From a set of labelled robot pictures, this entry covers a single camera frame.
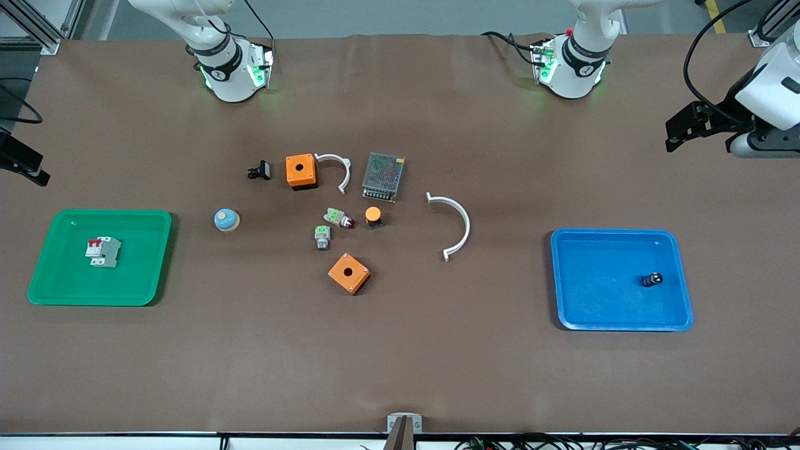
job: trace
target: gray floor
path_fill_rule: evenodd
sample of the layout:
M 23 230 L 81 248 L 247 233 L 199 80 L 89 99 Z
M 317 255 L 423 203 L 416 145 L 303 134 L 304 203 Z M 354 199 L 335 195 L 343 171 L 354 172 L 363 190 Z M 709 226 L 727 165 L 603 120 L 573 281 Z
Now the gray floor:
M 93 7 L 81 33 L 84 39 L 178 39 L 172 30 L 139 12 L 127 0 L 90 1 Z M 717 0 L 720 10 L 733 3 L 734 0 Z M 727 32 L 752 28 L 771 3 L 772 0 L 756 0 L 735 11 L 724 20 Z M 576 19 L 567 0 L 250 0 L 250 4 L 278 39 L 351 34 L 481 34 L 488 30 L 555 33 L 574 25 Z M 709 18 L 708 9 L 695 5 L 693 0 L 667 0 L 651 8 L 626 12 L 631 34 L 694 34 Z M 242 0 L 223 19 L 237 33 L 266 35 Z M 30 78 L 38 60 L 36 51 L 0 51 L 0 78 Z M 27 92 L 24 82 L 4 84 L 21 96 Z M 0 92 L 0 116 L 14 116 L 17 112 L 19 103 Z M 10 128 L 13 123 L 0 120 L 0 126 Z

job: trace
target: white curved bracket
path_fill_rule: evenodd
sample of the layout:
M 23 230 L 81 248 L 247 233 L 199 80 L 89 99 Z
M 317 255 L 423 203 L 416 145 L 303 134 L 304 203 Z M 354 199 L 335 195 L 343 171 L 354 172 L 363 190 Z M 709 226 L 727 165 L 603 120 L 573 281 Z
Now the white curved bracket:
M 446 248 L 442 251 L 442 254 L 445 256 L 445 261 L 450 261 L 450 255 L 453 255 L 456 251 L 461 250 L 461 247 L 464 247 L 464 243 L 466 243 L 466 237 L 470 235 L 470 217 L 466 213 L 466 209 L 459 202 L 456 202 L 453 199 L 448 199 L 447 197 L 432 197 L 430 192 L 426 192 L 425 196 L 428 198 L 428 203 L 445 203 L 455 208 L 461 217 L 464 218 L 464 237 L 461 238 L 458 243 L 453 245 L 450 248 Z
M 322 161 L 336 161 L 338 163 L 341 163 L 345 167 L 345 180 L 342 181 L 342 184 L 339 185 L 339 192 L 341 192 L 342 195 L 344 195 L 345 187 L 347 187 L 347 183 L 350 182 L 350 160 L 347 158 L 343 158 L 339 155 L 330 155 L 330 154 L 317 155 L 316 153 L 314 153 L 314 157 L 317 159 L 318 163 L 321 163 Z

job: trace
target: yellow tape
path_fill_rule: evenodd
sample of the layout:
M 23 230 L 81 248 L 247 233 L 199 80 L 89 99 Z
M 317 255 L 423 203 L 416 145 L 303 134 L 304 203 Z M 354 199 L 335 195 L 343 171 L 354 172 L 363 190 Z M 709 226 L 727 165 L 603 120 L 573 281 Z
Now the yellow tape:
M 706 8 L 708 9 L 708 15 L 712 19 L 719 15 L 719 6 L 717 6 L 716 0 L 706 0 Z M 725 34 L 725 24 L 722 23 L 722 19 L 717 20 L 717 23 L 714 24 L 714 32 Z

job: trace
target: orange block with black base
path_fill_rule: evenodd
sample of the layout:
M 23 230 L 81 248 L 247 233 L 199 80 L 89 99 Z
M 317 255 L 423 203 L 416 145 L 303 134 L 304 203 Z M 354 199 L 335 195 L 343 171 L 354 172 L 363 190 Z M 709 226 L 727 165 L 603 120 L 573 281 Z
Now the orange block with black base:
M 311 153 L 286 157 L 286 182 L 295 191 L 318 186 L 317 164 Z
M 370 278 L 370 269 L 345 253 L 328 271 L 328 276 L 339 283 L 339 286 L 344 287 L 345 291 L 355 295 Z

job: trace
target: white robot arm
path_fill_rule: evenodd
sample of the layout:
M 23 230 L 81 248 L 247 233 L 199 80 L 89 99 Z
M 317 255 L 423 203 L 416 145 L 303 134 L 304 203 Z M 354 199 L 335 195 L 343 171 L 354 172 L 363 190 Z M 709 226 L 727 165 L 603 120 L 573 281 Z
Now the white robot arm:
M 163 22 L 186 41 L 200 62 L 206 86 L 225 102 L 241 102 L 267 87 L 272 49 L 234 38 L 220 19 L 234 0 L 129 0 L 145 14 Z
M 571 34 L 562 34 L 533 50 L 534 76 L 564 98 L 581 98 L 600 82 L 622 25 L 616 10 L 643 8 L 665 0 L 570 0 L 578 10 Z
M 733 132 L 727 150 L 739 158 L 800 158 L 800 22 L 767 50 L 719 104 L 692 102 L 666 123 L 666 150 Z

